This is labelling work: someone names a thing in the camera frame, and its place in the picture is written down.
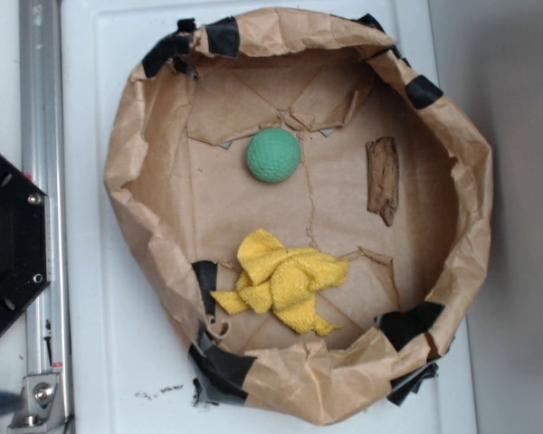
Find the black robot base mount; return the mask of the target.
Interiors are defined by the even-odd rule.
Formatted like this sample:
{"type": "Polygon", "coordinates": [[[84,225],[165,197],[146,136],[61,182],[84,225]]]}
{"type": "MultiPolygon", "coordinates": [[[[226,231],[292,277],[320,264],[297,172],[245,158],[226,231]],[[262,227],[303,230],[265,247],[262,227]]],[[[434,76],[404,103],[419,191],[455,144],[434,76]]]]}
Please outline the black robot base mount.
{"type": "Polygon", "coordinates": [[[47,195],[0,154],[0,338],[49,285],[47,195]]]}

